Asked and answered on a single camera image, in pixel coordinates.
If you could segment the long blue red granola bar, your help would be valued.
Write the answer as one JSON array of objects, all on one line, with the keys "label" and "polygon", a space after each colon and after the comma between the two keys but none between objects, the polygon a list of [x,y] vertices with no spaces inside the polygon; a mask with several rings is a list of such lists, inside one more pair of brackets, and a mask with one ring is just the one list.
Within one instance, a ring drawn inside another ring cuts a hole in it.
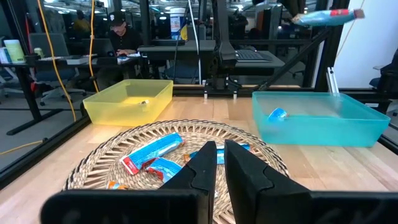
[{"label": "long blue red granola bar", "polygon": [[136,175],[144,166],[151,164],[158,157],[162,157],[183,144],[184,140],[178,133],[171,133],[136,149],[123,156],[119,161],[131,175]]}]

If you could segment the white blue wipes tub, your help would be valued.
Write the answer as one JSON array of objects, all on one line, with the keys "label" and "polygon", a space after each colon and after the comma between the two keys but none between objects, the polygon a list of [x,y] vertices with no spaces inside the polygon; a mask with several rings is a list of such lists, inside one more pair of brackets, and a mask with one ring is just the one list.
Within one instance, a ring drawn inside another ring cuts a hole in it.
[{"label": "white blue wipes tub", "polygon": [[171,8],[170,10],[170,33],[171,39],[187,40],[187,23],[185,8]]}]

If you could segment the dark grey desk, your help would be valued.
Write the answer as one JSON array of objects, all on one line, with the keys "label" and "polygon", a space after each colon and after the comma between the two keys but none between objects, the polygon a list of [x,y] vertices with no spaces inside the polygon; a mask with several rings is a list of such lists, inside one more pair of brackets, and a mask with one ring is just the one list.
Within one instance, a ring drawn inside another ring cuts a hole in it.
[{"label": "dark grey desk", "polygon": [[[208,66],[213,58],[213,49],[215,47],[214,40],[200,41],[200,58],[202,78],[208,77]],[[151,60],[173,60],[175,55],[174,46],[141,46],[138,51],[142,56],[147,56]],[[271,76],[275,70],[283,67],[285,63],[281,59],[269,51],[261,51],[261,54],[268,55],[272,58],[270,62],[247,62],[238,61],[231,75],[238,76]],[[197,65],[197,47],[194,40],[189,40],[185,45],[177,47],[177,60],[183,60],[187,63]]]}]

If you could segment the black laptop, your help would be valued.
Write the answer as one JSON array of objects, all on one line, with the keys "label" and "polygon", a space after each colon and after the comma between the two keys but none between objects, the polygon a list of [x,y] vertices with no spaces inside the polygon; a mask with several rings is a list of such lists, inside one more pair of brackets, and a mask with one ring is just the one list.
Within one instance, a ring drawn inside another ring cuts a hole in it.
[{"label": "black laptop", "polygon": [[[85,52],[90,52],[90,39],[82,39],[82,44],[85,48]],[[93,39],[92,54],[96,54],[99,57],[115,57],[115,51],[110,39]]]}]

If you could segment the round woven straw mat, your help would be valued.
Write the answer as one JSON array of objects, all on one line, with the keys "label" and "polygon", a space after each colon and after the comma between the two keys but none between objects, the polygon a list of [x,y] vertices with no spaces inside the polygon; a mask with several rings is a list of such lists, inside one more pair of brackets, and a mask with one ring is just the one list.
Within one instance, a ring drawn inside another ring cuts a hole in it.
[{"label": "round woven straw mat", "polygon": [[126,185],[132,190],[158,189],[163,183],[156,175],[146,171],[131,175],[119,160],[122,156],[170,133],[179,133],[184,144],[165,157],[180,166],[185,165],[186,154],[199,150],[206,142],[214,141],[220,146],[225,140],[230,139],[250,145],[250,151],[255,156],[283,175],[289,175],[278,153],[257,136],[224,123],[182,119],[145,124],[110,138],[81,160],[69,174],[63,189],[105,189],[110,181]]}]

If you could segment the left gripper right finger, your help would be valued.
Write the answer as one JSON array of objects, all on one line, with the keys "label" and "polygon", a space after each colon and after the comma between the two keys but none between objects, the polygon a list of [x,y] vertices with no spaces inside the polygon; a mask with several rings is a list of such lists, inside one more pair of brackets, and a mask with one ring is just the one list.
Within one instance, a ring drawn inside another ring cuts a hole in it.
[{"label": "left gripper right finger", "polygon": [[237,224],[398,224],[398,192],[310,190],[232,140],[224,164]]}]

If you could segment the black office desk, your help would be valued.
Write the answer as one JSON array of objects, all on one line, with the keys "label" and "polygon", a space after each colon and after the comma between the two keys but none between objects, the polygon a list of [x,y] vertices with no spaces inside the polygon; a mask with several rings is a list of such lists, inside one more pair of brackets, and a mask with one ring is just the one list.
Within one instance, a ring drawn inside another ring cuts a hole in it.
[{"label": "black office desk", "polygon": [[[133,62],[138,61],[140,57],[128,57],[127,60],[122,60],[120,63],[112,62],[110,63],[110,58],[99,58],[92,66],[93,68],[122,68],[128,65],[132,65]],[[51,110],[48,113],[41,114],[38,108],[38,104],[36,102],[34,92],[31,90],[30,83],[28,81],[28,76],[24,73],[24,70],[28,68],[49,68],[50,63],[33,63],[33,64],[14,64],[14,63],[0,63],[0,68],[15,68],[16,69],[16,76],[21,84],[22,92],[24,94],[25,100],[29,106],[29,111],[33,117],[33,120],[26,122],[10,131],[6,134],[9,136],[13,136],[21,131],[24,131],[31,126],[61,112],[61,109]]]}]

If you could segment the person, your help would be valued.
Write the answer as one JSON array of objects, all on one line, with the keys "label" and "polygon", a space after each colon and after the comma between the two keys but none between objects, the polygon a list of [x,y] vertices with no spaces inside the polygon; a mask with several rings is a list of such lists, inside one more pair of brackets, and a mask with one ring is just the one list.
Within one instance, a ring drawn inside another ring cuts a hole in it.
[{"label": "person", "polygon": [[77,10],[76,15],[77,19],[73,23],[73,28],[77,32],[84,32],[84,33],[90,32],[91,31],[90,23],[86,20],[83,11]]},{"label": "person", "polygon": [[[126,17],[122,11],[114,11],[109,14],[110,32],[108,37],[116,52],[116,56],[127,56],[137,53],[139,46],[143,44],[140,33],[128,26]],[[130,67],[101,68],[96,76],[99,90],[120,82],[123,79],[135,77],[134,65]]]}]

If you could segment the small granola bar wrapper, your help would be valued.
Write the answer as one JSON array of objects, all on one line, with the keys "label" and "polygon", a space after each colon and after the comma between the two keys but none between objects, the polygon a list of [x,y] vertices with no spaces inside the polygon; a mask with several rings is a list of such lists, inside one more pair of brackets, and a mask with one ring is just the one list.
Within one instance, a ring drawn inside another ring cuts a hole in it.
[{"label": "small granola bar wrapper", "polygon": [[115,181],[109,181],[106,188],[110,189],[110,190],[128,190],[129,189],[128,186],[120,184]]}]

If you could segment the blue orange granola bar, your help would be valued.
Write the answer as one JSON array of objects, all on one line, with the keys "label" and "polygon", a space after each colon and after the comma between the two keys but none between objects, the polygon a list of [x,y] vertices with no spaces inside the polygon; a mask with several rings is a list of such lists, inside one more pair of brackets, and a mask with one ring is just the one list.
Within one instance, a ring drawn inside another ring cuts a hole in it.
[{"label": "blue orange granola bar", "polygon": [[[249,144],[240,144],[243,148],[245,148],[247,151],[251,149]],[[223,165],[224,164],[224,146],[217,146],[217,164],[218,165]],[[185,162],[188,162],[190,159],[196,156],[198,151],[192,152],[190,154],[184,154],[183,158]]]}]

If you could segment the yellow plastic bin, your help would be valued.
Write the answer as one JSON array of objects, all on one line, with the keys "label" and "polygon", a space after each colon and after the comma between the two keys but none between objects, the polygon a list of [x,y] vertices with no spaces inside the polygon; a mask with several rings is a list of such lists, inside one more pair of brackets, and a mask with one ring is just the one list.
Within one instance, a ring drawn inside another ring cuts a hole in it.
[{"label": "yellow plastic bin", "polygon": [[172,101],[172,80],[128,79],[83,100],[93,124],[141,126],[154,122]]}]

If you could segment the blue granola bar red label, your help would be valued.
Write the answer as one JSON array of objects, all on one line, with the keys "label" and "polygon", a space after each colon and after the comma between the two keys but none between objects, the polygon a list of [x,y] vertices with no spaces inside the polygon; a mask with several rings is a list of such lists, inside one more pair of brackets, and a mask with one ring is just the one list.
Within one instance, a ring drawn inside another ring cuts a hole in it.
[{"label": "blue granola bar red label", "polygon": [[362,9],[334,9],[297,14],[292,22],[300,26],[340,26],[363,18],[365,15]]}]

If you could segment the pale green canister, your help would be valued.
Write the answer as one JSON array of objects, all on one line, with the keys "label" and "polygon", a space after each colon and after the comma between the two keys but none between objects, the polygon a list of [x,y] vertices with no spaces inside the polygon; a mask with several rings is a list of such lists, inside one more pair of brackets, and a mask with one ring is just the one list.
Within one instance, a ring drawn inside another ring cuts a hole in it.
[{"label": "pale green canister", "polygon": [[12,63],[25,63],[25,55],[19,40],[5,40],[4,44],[9,52]]}]

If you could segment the white metal bracket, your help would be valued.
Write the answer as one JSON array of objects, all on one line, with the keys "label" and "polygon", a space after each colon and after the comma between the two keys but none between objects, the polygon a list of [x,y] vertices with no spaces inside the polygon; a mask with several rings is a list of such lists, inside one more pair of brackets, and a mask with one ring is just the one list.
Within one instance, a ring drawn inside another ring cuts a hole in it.
[{"label": "white metal bracket", "polygon": [[328,84],[328,91],[333,95],[338,95],[340,93],[340,91],[338,89],[338,84],[336,81],[333,67],[327,68],[326,80],[327,80],[327,84]]}]

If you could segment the black keyboard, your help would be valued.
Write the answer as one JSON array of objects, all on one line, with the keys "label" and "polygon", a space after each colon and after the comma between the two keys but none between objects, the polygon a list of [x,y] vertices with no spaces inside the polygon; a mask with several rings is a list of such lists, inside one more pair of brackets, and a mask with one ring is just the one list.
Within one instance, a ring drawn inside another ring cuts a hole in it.
[{"label": "black keyboard", "polygon": [[239,62],[271,62],[272,57],[257,50],[236,50],[236,59]]}]

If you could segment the grey office chair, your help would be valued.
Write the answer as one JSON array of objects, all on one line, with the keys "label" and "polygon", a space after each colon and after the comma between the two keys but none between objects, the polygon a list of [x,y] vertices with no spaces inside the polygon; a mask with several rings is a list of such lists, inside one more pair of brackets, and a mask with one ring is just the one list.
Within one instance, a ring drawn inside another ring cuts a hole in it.
[{"label": "grey office chair", "polygon": [[67,84],[71,81],[75,81],[78,76],[78,69],[76,67],[68,67],[66,59],[70,56],[65,42],[63,34],[52,33],[49,34],[53,54],[55,56],[55,62],[58,67],[58,73],[60,75],[61,81],[64,84],[67,93],[64,92],[62,86],[58,80],[58,76],[53,68],[52,62],[52,52],[47,39],[46,33],[33,33],[29,34],[29,40],[32,50],[36,47],[40,47],[43,50],[44,58],[39,58],[37,63],[49,62],[49,68],[31,68],[30,74],[32,75],[35,84],[38,85],[48,85],[52,89],[48,91],[43,91],[41,93],[40,106],[45,106],[46,101],[49,98],[55,98],[59,96],[61,98],[66,98],[71,93],[81,93],[82,96],[86,96],[87,92],[83,89],[78,88],[67,88]]}]

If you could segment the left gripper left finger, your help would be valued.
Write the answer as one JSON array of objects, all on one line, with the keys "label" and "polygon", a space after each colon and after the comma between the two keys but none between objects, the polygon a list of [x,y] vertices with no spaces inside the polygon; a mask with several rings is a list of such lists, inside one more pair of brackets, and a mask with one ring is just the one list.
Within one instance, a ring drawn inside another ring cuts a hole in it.
[{"label": "left gripper left finger", "polygon": [[66,190],[51,196],[41,224],[211,224],[216,144],[208,141],[157,190]]}]

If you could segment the dark office chair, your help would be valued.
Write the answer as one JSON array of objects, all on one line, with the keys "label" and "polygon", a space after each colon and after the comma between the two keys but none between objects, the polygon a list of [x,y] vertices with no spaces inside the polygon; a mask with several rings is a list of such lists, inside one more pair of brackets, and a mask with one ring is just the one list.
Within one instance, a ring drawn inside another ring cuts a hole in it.
[{"label": "dark office chair", "polygon": [[398,94],[398,49],[388,65],[378,68],[381,76],[372,79],[369,84],[381,93]]}]

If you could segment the teal plastic bin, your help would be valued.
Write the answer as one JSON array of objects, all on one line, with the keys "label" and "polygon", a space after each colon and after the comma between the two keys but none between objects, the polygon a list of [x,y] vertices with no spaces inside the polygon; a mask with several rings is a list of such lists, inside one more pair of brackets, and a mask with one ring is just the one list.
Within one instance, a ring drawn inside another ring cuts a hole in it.
[{"label": "teal plastic bin", "polygon": [[[289,117],[270,122],[276,108]],[[342,93],[256,91],[252,112],[261,138],[271,144],[372,147],[391,120]]]}]

